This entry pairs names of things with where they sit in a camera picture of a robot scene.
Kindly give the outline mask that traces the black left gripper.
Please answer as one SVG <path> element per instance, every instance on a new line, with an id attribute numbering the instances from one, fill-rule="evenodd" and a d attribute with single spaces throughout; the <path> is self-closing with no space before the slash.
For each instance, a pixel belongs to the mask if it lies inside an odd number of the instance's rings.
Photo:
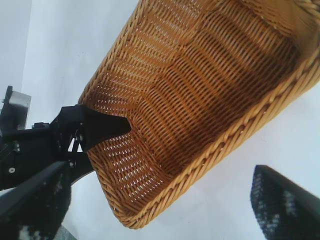
<path id="1" fill-rule="evenodd" d="M 88 150 L 130 131 L 126 117 L 80 104 L 62 107 L 51 123 L 38 122 L 23 130 L 1 129 L 0 189 L 17 187 L 56 162 L 68 164 L 73 185 L 94 171 Z"/>

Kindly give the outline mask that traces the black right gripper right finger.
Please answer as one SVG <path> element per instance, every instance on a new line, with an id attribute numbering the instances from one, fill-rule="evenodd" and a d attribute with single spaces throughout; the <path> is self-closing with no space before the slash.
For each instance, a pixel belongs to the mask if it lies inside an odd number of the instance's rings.
<path id="1" fill-rule="evenodd" d="M 267 165 L 254 168 L 250 203 L 267 240 L 320 238 L 320 199 Z"/>

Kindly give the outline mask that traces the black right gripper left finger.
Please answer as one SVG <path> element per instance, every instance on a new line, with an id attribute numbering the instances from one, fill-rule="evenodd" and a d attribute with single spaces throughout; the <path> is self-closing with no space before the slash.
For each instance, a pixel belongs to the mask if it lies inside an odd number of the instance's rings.
<path id="1" fill-rule="evenodd" d="M 70 203 L 69 165 L 55 162 L 0 197 L 0 238 L 52 240 Z"/>

